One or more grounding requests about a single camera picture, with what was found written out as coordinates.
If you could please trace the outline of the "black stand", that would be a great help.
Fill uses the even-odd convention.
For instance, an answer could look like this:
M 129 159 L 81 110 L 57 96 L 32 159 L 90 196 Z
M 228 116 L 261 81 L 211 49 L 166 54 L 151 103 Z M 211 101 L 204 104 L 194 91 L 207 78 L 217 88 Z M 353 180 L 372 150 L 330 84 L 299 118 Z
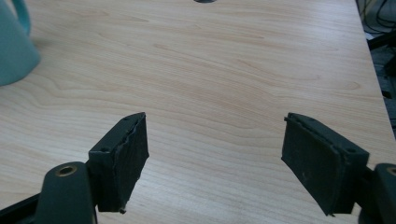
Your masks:
M 381 92 L 396 99 L 396 31 L 367 40 Z

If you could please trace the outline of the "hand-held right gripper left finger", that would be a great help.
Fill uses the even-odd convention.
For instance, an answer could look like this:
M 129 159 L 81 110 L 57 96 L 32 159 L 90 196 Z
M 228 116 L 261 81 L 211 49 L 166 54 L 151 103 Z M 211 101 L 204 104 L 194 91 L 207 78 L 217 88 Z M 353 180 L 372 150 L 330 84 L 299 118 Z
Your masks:
M 93 202 L 100 212 L 126 212 L 148 157 L 145 112 L 122 118 L 89 151 Z

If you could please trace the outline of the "teal mug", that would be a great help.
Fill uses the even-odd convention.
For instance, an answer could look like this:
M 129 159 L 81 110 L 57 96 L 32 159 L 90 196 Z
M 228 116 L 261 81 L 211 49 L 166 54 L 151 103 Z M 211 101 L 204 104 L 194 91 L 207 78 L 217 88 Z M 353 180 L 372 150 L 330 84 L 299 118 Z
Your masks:
M 39 64 L 39 52 L 30 39 L 31 20 L 24 0 L 0 0 L 0 86 L 27 77 Z

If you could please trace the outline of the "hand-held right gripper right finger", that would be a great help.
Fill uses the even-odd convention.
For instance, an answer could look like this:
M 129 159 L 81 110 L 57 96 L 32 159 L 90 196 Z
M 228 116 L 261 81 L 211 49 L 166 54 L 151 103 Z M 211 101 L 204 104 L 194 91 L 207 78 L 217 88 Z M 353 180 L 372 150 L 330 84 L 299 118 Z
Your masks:
M 349 214 L 369 153 L 316 119 L 289 113 L 281 160 L 324 214 Z

